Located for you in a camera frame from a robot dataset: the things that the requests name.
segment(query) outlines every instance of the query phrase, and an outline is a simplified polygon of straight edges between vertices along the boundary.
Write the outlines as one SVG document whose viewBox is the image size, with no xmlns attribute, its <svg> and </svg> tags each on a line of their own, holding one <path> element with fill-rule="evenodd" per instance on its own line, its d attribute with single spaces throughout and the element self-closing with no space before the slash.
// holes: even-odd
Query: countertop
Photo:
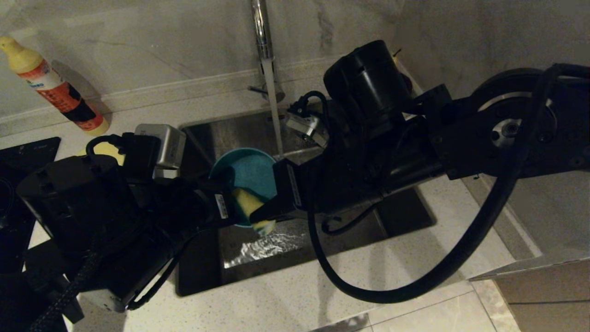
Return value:
<svg viewBox="0 0 590 332">
<path fill-rule="evenodd" d="M 300 95 L 319 89 L 319 77 L 284 84 Z M 259 96 L 239 90 L 113 113 L 108 134 L 134 131 L 140 123 L 182 126 L 248 113 L 264 107 Z M 91 137 L 72 123 L 38 128 L 0 138 L 0 148 L 39 139 L 62 138 L 57 159 L 82 150 Z M 332 256 L 330 262 L 348 282 L 370 289 L 403 286 L 428 272 L 456 244 L 479 210 L 461 181 L 445 176 L 418 186 L 437 224 Z M 37 224 L 31 246 L 47 239 Z M 514 262 L 491 230 L 474 255 L 447 284 Z M 300 331 L 353 317 L 379 306 L 337 290 L 316 261 L 180 298 L 173 278 L 144 307 L 125 314 L 80 302 L 86 318 L 71 331 Z"/>
</svg>

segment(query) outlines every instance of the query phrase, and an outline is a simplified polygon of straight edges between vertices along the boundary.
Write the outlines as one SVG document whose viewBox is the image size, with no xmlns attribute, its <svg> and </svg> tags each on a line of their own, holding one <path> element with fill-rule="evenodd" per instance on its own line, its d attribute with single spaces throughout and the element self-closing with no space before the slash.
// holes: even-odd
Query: white label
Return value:
<svg viewBox="0 0 590 332">
<path fill-rule="evenodd" d="M 287 164 L 287 173 L 289 173 L 289 180 L 291 181 L 291 189 L 293 190 L 293 199 L 295 199 L 295 205 L 301 207 L 301 197 L 299 196 L 299 188 L 297 188 L 297 179 L 295 179 L 295 171 L 293 171 L 293 166 Z"/>
<path fill-rule="evenodd" d="M 217 201 L 217 207 L 219 208 L 219 214 L 221 215 L 221 219 L 227 219 L 229 215 L 227 214 L 227 207 L 225 206 L 225 200 L 223 199 L 223 195 L 215 194 L 215 200 Z"/>
<path fill-rule="evenodd" d="M 29 86 L 35 90 L 51 90 L 64 83 L 61 76 L 51 67 L 48 68 L 45 75 L 37 77 L 36 79 L 27 79 Z"/>
</svg>

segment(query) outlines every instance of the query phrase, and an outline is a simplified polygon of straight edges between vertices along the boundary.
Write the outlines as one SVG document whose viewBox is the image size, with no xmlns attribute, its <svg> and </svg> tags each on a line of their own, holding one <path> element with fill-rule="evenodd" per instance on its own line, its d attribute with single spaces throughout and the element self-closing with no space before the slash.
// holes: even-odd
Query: faucet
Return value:
<svg viewBox="0 0 590 332">
<path fill-rule="evenodd" d="M 270 38 L 270 24 L 268 23 L 268 12 L 266 10 L 266 0 L 251 0 L 252 4 L 252 18 L 254 20 L 254 32 L 256 37 L 256 48 L 258 50 L 258 58 L 263 60 L 270 59 L 273 62 L 274 70 L 274 53 L 273 42 Z M 266 83 L 262 87 L 248 86 L 248 90 L 258 92 L 265 100 L 268 100 L 268 92 Z M 275 91 L 277 102 L 285 98 L 285 93 L 279 85 L 275 84 Z"/>
</svg>

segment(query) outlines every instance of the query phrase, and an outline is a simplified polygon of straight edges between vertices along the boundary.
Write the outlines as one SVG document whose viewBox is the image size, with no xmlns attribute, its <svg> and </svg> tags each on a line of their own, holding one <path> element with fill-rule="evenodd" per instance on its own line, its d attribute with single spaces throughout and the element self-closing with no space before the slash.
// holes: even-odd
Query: sponge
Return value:
<svg viewBox="0 0 590 332">
<path fill-rule="evenodd" d="M 232 191 L 232 195 L 248 221 L 250 221 L 250 215 L 264 204 L 258 197 L 242 188 L 236 188 Z M 252 228 L 259 235 L 266 236 L 273 231 L 276 223 L 276 220 L 263 220 L 252 224 Z"/>
</svg>

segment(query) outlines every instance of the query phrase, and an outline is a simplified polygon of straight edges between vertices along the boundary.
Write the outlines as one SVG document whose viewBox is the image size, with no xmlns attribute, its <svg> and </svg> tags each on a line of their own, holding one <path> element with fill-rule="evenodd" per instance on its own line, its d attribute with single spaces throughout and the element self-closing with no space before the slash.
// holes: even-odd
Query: running water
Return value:
<svg viewBox="0 0 590 332">
<path fill-rule="evenodd" d="M 264 71 L 264 79 L 266 80 L 266 90 L 268 91 L 270 112 L 273 116 L 274 134 L 277 137 L 278 158 L 283 159 L 283 139 L 281 138 L 281 125 L 278 121 L 277 94 L 274 88 L 273 60 L 262 59 L 262 69 Z"/>
</svg>

